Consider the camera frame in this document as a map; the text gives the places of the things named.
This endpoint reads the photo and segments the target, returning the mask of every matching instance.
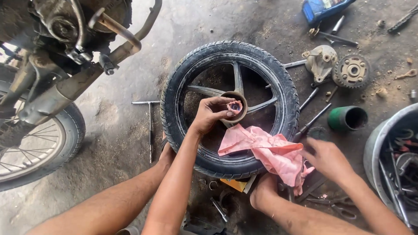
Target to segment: pink cloth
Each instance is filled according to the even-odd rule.
[[[303,181],[314,167],[307,169],[302,162],[301,143],[288,142],[282,134],[271,136],[260,127],[250,126],[244,129],[237,124],[226,131],[218,154],[223,156],[245,149],[251,149],[255,158],[270,173],[279,175],[285,184],[294,187],[295,195],[302,194]]]

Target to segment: concrete floor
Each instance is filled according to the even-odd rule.
[[[152,0],[133,2],[134,24],[129,29],[131,32],[141,28],[148,15],[148,7],[152,5]],[[340,89],[332,100],[334,107],[358,105],[365,108],[369,113],[366,128],[346,135],[331,131],[330,134],[364,178],[362,153],[366,139],[380,122],[409,105],[409,89],[418,88],[417,78],[393,81],[395,75],[410,69],[406,64],[407,57],[416,61],[412,66],[416,68],[418,45],[414,38],[418,36],[418,17],[413,18],[398,36],[387,35],[385,30],[376,26],[376,22],[383,19],[391,26],[414,5],[412,0],[359,0],[344,11],[346,20],[338,35],[357,40],[360,46],[350,48],[338,44],[334,48],[339,57],[346,54],[365,56],[372,66],[371,76],[374,81],[361,91]],[[158,100],[163,81],[173,66],[189,51],[213,41],[238,40],[257,45],[279,61],[289,63],[300,60],[304,51],[321,44],[327,45],[324,39],[312,40],[308,37],[308,27],[300,10],[299,1],[163,2],[153,29],[142,41],[142,51],[123,61],[114,75],[102,75],[76,101],[87,126],[86,139],[78,156],[39,181],[0,193],[0,235],[23,234],[95,193],[148,169],[148,107],[131,105],[130,102]],[[326,24],[332,25],[334,22],[336,20],[329,20],[322,26],[322,30],[330,30]],[[123,41],[117,37],[111,47],[114,49]],[[312,91],[309,86],[312,75],[302,66],[289,69],[289,73],[302,103]],[[333,87],[331,83],[322,85],[318,96],[301,113],[301,125],[325,106],[324,94]],[[380,87],[385,87],[389,92],[386,100],[379,100],[374,95]],[[365,102],[359,101],[361,94],[367,95]],[[153,120],[155,138],[160,141],[162,129],[158,107],[153,109]],[[327,127],[326,115],[316,125]],[[199,179],[211,180],[195,173],[189,200],[191,215],[221,223],[209,197],[219,196],[222,187],[217,191],[209,191],[207,186],[199,184]],[[250,227],[248,231],[259,234],[284,233],[271,219],[252,209],[246,195],[235,193],[233,197],[239,209],[228,211],[232,217],[227,224],[229,229],[240,222]],[[143,226],[148,205],[134,221],[134,225]],[[321,210],[334,214],[326,207]],[[362,228],[367,227],[361,217],[353,223]]]

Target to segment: screwdriver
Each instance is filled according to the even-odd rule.
[[[329,103],[323,110],[321,110],[308,124],[304,125],[295,135],[293,138],[293,143],[299,143],[301,141],[301,138],[303,135],[306,134],[308,129],[312,126],[312,124],[321,116],[323,115],[326,110],[332,105],[332,103]]]

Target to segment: tire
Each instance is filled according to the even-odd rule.
[[[4,80],[6,79],[0,78],[0,91],[2,93],[7,93],[11,81]],[[28,93],[23,94],[22,98],[25,99],[27,95]],[[1,182],[0,192],[20,187],[41,179],[51,174],[59,167],[62,167],[76,155],[81,147],[86,133],[86,125],[80,110],[74,103],[71,103],[57,116],[55,116],[55,118],[62,124],[65,131],[66,138],[62,149],[58,152],[58,154],[52,157],[52,159],[38,167],[38,169],[34,169],[30,173],[19,176],[18,178]]]
[[[161,95],[161,120],[164,133],[171,147],[177,152],[187,132],[183,128],[182,99],[184,101],[187,85],[208,66],[205,61],[234,56],[233,59],[249,58],[251,63],[265,67],[269,72],[272,86],[280,91],[280,104],[276,105],[282,118],[281,124],[273,125],[271,135],[282,133],[292,140],[297,132],[299,119],[299,99],[295,85],[283,65],[268,52],[254,45],[238,41],[218,41],[203,45],[188,53],[176,65],[168,77]],[[254,156],[242,161],[220,158],[215,152],[199,146],[194,169],[208,176],[222,179],[242,179],[265,171],[263,164]]]

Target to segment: sprocket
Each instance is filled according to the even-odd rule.
[[[332,79],[340,87],[360,88],[370,80],[370,65],[360,55],[347,55],[338,61],[332,72]]]

